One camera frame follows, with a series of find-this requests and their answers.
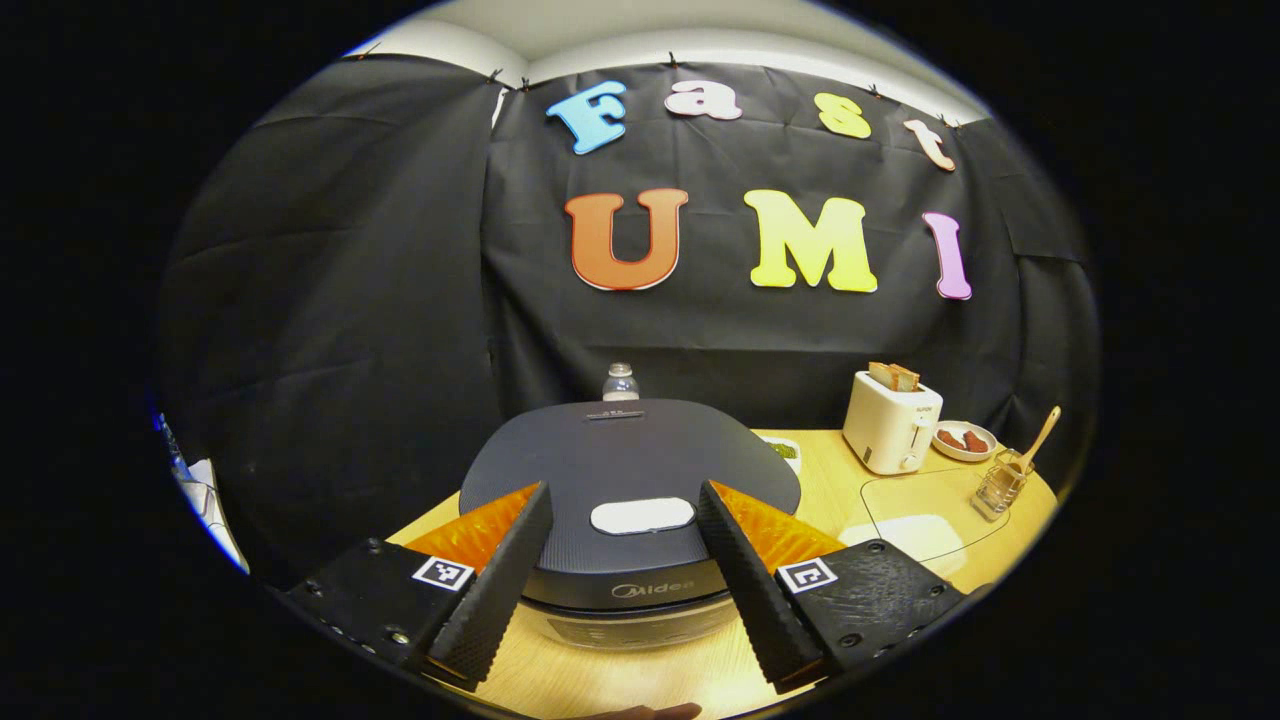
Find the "hand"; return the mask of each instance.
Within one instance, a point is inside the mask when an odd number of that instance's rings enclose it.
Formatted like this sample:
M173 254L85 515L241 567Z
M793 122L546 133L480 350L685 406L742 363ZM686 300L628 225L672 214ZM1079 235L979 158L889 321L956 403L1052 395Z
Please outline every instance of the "hand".
M703 706L694 702L663 710L637 705L626 710L614 710L613 712L600 712L599 715L586 715L584 717L568 717L567 720L694 720L701 711Z

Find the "black air fryer lid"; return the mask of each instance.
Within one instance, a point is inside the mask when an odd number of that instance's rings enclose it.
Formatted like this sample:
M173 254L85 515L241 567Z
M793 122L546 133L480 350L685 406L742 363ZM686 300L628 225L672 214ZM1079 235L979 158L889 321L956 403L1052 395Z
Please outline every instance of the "black air fryer lid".
M593 527L591 511L664 497L696 507L707 479L785 512L800 502L791 466L737 420L696 402L630 400L556 405L511 419L472 462L458 511L547 483L554 524L525 596L584 610L646 607L724 589L698 527L607 534Z

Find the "wooden table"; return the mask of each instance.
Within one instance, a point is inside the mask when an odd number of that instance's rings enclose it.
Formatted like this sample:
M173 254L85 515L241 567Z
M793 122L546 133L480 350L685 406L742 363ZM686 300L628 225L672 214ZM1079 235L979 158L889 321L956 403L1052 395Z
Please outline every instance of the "wooden table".
M755 433L800 447L797 519L845 544L886 539L961 592L1000 579L1056 507L1053 492L1032 474L1012 507L987 523L969 506L969 497L992 460L957 462L931 447L919 471L882 477L858 461L840 430ZM454 493L388 541L403 544L457 516ZM812 688L776 694L764 682L740 619L684 644L611 652L541 635L522 605L516 607L488 680L475 693L442 687L540 719L696 702L703 707L699 720L746 712Z

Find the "white toaster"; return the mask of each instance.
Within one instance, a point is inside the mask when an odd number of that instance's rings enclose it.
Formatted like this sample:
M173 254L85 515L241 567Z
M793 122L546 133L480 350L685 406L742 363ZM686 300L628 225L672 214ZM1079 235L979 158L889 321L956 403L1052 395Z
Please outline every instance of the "white toaster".
M914 473L924 462L942 414L942 396L923 384L916 388L897 392L873 380L867 370L854 374L845 441L877 475Z

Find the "water bottle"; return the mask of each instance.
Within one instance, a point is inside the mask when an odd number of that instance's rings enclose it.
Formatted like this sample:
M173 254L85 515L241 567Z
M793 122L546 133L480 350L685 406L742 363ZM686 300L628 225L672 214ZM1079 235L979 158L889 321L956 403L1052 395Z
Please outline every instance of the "water bottle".
M604 400L640 400L640 384L631 377L631 365L609 365L609 377L604 380Z

